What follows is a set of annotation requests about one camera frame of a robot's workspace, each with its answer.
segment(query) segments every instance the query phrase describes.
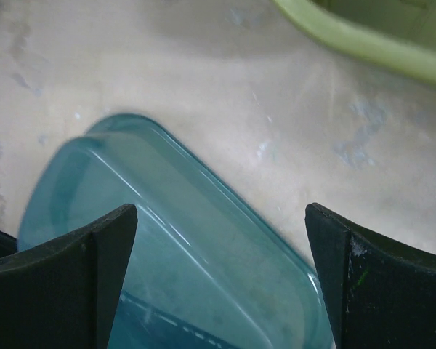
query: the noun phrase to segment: green plastic bowl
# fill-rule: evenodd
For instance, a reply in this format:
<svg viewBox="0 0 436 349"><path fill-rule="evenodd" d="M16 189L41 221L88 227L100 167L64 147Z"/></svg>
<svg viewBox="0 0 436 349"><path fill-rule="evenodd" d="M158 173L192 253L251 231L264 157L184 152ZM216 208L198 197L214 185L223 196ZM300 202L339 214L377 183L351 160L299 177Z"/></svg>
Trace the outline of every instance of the green plastic bowl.
<svg viewBox="0 0 436 349"><path fill-rule="evenodd" d="M273 0L343 53L436 84L436 0Z"/></svg>

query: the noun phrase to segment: translucent teal container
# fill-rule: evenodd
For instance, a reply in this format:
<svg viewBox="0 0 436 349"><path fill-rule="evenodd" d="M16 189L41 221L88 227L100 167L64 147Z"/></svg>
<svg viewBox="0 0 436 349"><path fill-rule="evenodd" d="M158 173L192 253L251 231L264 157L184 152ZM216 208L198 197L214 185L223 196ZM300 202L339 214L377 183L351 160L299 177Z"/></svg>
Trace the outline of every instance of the translucent teal container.
<svg viewBox="0 0 436 349"><path fill-rule="evenodd" d="M29 202L19 249L124 203L137 206L139 225L109 348L330 347L313 270L141 116L112 116L57 152Z"/></svg>

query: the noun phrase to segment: blue plastic container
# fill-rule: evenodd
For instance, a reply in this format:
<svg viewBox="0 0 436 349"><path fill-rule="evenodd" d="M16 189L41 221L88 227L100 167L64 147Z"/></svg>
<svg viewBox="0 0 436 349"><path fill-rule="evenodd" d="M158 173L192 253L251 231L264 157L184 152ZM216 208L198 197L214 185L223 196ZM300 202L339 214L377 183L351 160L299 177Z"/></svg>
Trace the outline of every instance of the blue plastic container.
<svg viewBox="0 0 436 349"><path fill-rule="evenodd" d="M330 347L313 270L141 116L112 116L57 152L29 202L19 249L125 203L137 206L139 225L109 348Z"/></svg>

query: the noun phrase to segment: gray floor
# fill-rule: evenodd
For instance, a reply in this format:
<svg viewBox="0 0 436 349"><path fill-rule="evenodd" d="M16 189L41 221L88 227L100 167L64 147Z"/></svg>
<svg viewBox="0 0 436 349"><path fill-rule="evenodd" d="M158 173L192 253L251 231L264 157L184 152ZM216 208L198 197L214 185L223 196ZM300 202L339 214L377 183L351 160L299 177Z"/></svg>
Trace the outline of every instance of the gray floor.
<svg viewBox="0 0 436 349"><path fill-rule="evenodd" d="M313 201L436 254L436 91L257 0L3 0L0 228L59 146L119 111L163 124L308 260Z"/></svg>

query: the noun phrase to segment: white mark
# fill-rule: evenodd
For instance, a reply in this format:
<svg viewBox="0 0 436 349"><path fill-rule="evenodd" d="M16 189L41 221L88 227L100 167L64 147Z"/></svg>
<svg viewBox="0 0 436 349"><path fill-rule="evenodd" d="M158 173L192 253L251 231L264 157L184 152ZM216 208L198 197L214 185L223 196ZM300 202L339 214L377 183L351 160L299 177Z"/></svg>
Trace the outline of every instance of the white mark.
<svg viewBox="0 0 436 349"><path fill-rule="evenodd" d="M134 304L136 307L142 309L143 311L148 311L149 310L149 308L147 308L147 307L145 307L145 306L143 306L143 305L141 305L141 304L139 304L137 302L134 302L133 300L127 300L127 301L130 302L131 304Z"/></svg>
<svg viewBox="0 0 436 349"><path fill-rule="evenodd" d="M177 324L174 321L170 320L169 318L166 318L162 315L159 315L158 317L161 318L162 320L166 321L168 324L171 324L173 326L177 326Z"/></svg>
<svg viewBox="0 0 436 349"><path fill-rule="evenodd" d="M270 141L266 140L259 145L259 150L257 150L257 156L259 157L259 159L262 158L263 153L268 149L269 144L270 144Z"/></svg>
<svg viewBox="0 0 436 349"><path fill-rule="evenodd" d="M150 322L151 318L152 318L152 308L148 308L147 311L145 312L143 324L147 325Z"/></svg>
<svg viewBox="0 0 436 349"><path fill-rule="evenodd" d="M262 106L260 105L259 99L257 98L257 95L254 91L252 91L252 96L254 97L255 103L261 108Z"/></svg>
<svg viewBox="0 0 436 349"><path fill-rule="evenodd" d="M184 236L182 236L182 234L173 226L173 225L169 225L175 232L177 235L179 235L179 237L190 246L189 241L186 240L186 238Z"/></svg>
<svg viewBox="0 0 436 349"><path fill-rule="evenodd" d="M423 140L425 142L429 142L431 140L431 137L425 131L420 131L419 137L421 140Z"/></svg>
<svg viewBox="0 0 436 349"><path fill-rule="evenodd" d="M364 164L374 166L375 161L365 151L370 139L386 123L387 113L380 105L370 101L357 101L350 105L350 109L368 122L357 129L352 140L334 145L334 152L346 164L355 169L361 169Z"/></svg>
<svg viewBox="0 0 436 349"><path fill-rule="evenodd" d="M354 267L352 266L352 255L349 254L349 273L347 273L347 279L350 280L350 274L353 273Z"/></svg>
<svg viewBox="0 0 436 349"><path fill-rule="evenodd" d="M231 9L231 22L236 25L242 25L245 19L246 15L241 9L236 9L234 7Z"/></svg>
<svg viewBox="0 0 436 349"><path fill-rule="evenodd" d="M355 240L351 240L350 247L355 257L366 253L366 249L364 249L358 242L355 242Z"/></svg>

